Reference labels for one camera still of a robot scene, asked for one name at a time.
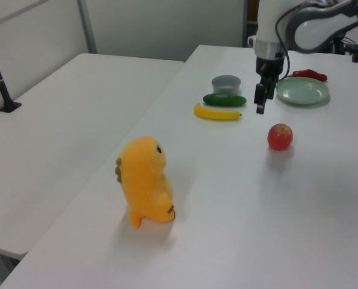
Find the red pepper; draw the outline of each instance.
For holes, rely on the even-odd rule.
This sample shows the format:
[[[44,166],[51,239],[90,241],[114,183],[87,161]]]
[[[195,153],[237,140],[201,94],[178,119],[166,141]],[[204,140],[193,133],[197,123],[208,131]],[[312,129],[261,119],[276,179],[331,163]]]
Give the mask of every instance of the red pepper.
[[[320,74],[314,70],[311,69],[306,69],[306,70],[299,70],[299,71],[294,71],[292,73],[293,77],[309,77],[309,78],[314,78],[316,80],[319,81],[326,81],[327,80],[327,75],[325,74]]]

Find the red apple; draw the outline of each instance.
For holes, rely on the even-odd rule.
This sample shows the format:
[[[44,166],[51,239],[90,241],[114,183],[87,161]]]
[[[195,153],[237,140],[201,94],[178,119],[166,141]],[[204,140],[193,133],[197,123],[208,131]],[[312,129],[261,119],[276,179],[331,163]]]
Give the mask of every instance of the red apple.
[[[284,151],[289,147],[293,139],[292,130],[284,123],[274,125],[268,132],[267,141],[275,151]]]

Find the green cucumber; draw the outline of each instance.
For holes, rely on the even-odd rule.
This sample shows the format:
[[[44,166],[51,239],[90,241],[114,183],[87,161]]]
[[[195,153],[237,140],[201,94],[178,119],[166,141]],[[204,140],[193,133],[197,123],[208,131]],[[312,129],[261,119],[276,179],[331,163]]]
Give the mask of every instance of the green cucumber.
[[[212,93],[206,95],[203,101],[208,105],[214,105],[216,107],[241,107],[247,100],[239,95],[223,95],[220,93]]]

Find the yellow banana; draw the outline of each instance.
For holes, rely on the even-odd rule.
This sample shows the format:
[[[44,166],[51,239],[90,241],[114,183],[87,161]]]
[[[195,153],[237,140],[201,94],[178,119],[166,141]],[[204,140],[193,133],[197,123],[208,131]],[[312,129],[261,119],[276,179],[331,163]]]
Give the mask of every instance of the yellow banana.
[[[241,116],[239,111],[235,110],[212,110],[210,108],[205,108],[200,105],[200,103],[196,104],[193,108],[195,115],[204,117],[206,119],[237,119]]]

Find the plate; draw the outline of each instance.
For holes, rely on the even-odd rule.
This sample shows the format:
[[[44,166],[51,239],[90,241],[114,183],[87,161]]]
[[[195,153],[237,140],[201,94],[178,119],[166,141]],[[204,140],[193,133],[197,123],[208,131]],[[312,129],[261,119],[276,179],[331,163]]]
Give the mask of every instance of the plate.
[[[279,81],[276,95],[292,104],[315,104],[329,96],[329,88],[321,81],[308,77],[291,77]]]

